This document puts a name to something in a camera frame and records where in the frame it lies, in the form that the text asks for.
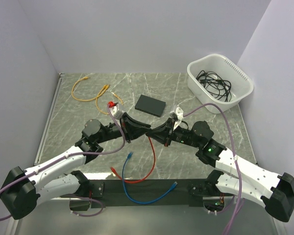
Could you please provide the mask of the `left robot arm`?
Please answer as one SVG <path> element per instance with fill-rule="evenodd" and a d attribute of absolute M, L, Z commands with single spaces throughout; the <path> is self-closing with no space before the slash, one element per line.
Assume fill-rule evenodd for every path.
<path fill-rule="evenodd" d="M 66 194 L 86 195 L 89 181 L 77 171 L 65 177 L 70 169 L 85 165 L 99 155 L 113 154 L 119 147 L 105 152 L 100 143 L 122 138 L 122 145 L 151 130 L 149 124 L 131 118 L 127 113 L 111 114 L 112 123 L 103 125 L 90 119 L 82 130 L 81 138 L 64 153 L 33 167 L 11 169 L 0 189 L 0 200 L 15 220 L 30 214 L 37 205 Z"/>

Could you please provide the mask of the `black network switch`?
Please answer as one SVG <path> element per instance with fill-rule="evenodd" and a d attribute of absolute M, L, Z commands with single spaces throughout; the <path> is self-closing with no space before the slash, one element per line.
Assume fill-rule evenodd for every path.
<path fill-rule="evenodd" d="M 160 118 L 165 106 L 166 102 L 142 94 L 135 104 L 135 110 Z"/>

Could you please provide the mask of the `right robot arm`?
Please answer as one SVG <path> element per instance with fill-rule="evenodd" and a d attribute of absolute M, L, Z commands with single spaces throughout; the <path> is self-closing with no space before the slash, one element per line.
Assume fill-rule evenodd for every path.
<path fill-rule="evenodd" d="M 147 129 L 147 136 L 164 146 L 172 141 L 198 149 L 196 156 L 204 164 L 220 171 L 219 178 L 206 183 L 210 195 L 220 192 L 240 195 L 262 206 L 275 219 L 289 222 L 294 211 L 294 177 L 278 174 L 253 164 L 213 139 L 206 121 L 197 121 L 191 129 L 175 127 L 173 118 L 162 125 Z"/>

